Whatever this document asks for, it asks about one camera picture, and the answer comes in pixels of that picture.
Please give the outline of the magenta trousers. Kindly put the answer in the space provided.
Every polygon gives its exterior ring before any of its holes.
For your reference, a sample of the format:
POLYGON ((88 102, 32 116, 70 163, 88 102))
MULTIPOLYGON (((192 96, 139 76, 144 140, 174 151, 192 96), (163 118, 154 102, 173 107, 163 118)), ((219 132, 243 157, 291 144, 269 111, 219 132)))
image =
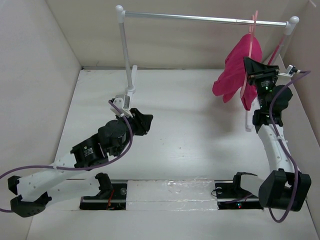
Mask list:
MULTIPOLYGON (((243 86, 245 79, 244 57, 248 57, 250 34, 245 34, 226 57, 224 71, 213 83, 212 92, 215 96, 222 96, 224 103, 230 101, 238 89, 243 86)), ((251 59, 260 62, 263 52, 259 41, 254 37, 251 59)))

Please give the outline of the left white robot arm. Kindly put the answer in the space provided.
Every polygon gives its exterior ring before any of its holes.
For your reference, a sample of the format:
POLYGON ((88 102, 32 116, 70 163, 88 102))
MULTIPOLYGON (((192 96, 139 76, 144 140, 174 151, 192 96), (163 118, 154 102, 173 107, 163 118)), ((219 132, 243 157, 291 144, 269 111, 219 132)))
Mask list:
POLYGON ((149 132, 153 115, 143 114, 137 108, 129 112, 131 116, 120 115, 107 122, 51 165, 37 166, 39 172, 9 177, 8 189, 15 194, 9 213, 28 218, 73 198, 110 199, 114 187, 107 173, 100 172, 88 179, 72 178, 114 163, 129 151, 134 136, 149 132))

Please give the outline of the pink plastic hanger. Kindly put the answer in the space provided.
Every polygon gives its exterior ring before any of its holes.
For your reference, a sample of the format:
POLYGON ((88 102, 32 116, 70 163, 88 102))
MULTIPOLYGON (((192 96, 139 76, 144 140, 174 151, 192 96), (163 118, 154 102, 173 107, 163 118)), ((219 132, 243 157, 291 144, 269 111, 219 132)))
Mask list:
MULTIPOLYGON (((248 57, 249 58, 252 56, 253 40, 255 37, 258 14, 259 14, 259 11, 256 10, 255 14, 252 15, 253 25, 250 25, 249 31, 248 31, 248 33, 250 34, 249 50, 248 50, 248 57)), ((243 85, 240 90, 240 98, 242 98, 245 93, 246 84, 247 84, 247 73, 245 73, 243 85)))

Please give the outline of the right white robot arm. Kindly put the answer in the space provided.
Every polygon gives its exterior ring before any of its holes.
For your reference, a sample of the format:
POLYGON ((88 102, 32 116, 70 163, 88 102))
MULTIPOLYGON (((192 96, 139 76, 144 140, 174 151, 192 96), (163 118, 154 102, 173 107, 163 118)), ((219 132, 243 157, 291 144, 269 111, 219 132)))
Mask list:
POLYGON ((293 81, 278 85, 279 77, 303 78, 308 71, 289 66, 284 73, 277 65, 266 65, 249 57, 243 59, 247 82, 255 87, 259 109, 254 111, 252 123, 263 143, 270 174, 260 179, 256 174, 238 172, 233 177, 231 191, 237 197, 252 194, 263 208, 298 212, 302 208, 312 184, 308 174, 301 173, 288 149, 284 137, 282 112, 289 106, 293 81))

